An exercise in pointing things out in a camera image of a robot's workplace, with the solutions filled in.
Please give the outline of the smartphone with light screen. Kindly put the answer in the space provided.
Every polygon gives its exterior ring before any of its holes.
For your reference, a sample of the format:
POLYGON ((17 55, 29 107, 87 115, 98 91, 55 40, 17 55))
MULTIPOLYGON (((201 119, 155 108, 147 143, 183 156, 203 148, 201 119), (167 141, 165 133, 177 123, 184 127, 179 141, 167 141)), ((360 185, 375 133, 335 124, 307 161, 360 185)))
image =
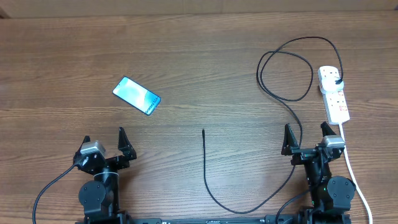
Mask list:
POLYGON ((150 116, 161 102, 161 97, 128 77, 123 77, 113 89, 113 94, 150 116))

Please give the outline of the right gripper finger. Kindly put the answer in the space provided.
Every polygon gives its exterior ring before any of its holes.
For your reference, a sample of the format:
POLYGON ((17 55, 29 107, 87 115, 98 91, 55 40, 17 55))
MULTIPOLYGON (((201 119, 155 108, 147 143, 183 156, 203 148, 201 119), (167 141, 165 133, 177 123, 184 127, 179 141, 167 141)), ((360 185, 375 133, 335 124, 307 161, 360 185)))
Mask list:
POLYGON ((322 134, 323 137, 325 136, 332 136, 335 135, 336 133, 330 128, 329 124, 324 121, 322 122, 322 124, 320 125, 321 129, 322 129, 322 134))
POLYGON ((292 156, 297 153, 300 146, 295 138, 294 132, 290 124, 286 124, 284 128, 284 141, 282 144, 281 154, 284 156, 292 156))

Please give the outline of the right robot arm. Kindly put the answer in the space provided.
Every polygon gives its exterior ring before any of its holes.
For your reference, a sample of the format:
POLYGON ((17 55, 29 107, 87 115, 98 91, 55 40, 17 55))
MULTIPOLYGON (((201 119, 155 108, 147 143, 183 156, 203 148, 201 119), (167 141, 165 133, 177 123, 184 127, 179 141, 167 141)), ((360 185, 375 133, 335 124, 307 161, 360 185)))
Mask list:
POLYGON ((346 212, 351 209, 351 201, 356 184, 343 176, 333 176, 329 163, 340 158, 345 141, 329 125, 321 124, 323 138, 314 148, 300 148, 289 124, 285 125, 284 143, 281 154, 291 156, 293 166, 303 165, 307 176, 308 190, 292 198, 283 205, 275 216, 276 223, 350 223, 346 212), (295 215, 281 215, 283 209, 309 193, 311 207, 301 208, 295 215))

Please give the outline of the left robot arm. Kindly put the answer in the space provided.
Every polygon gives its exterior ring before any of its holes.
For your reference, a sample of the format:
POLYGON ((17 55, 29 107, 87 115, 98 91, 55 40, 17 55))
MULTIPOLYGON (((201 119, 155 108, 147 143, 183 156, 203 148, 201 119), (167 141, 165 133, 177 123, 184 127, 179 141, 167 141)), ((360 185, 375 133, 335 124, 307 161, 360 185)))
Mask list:
POLYGON ((105 158, 105 148, 99 141, 85 136, 73 157, 78 170, 93 176, 78 194, 84 208, 84 223, 132 223, 126 211, 120 210, 118 171, 130 167, 137 154, 129 142, 124 128, 119 128, 118 150, 121 155, 105 158))

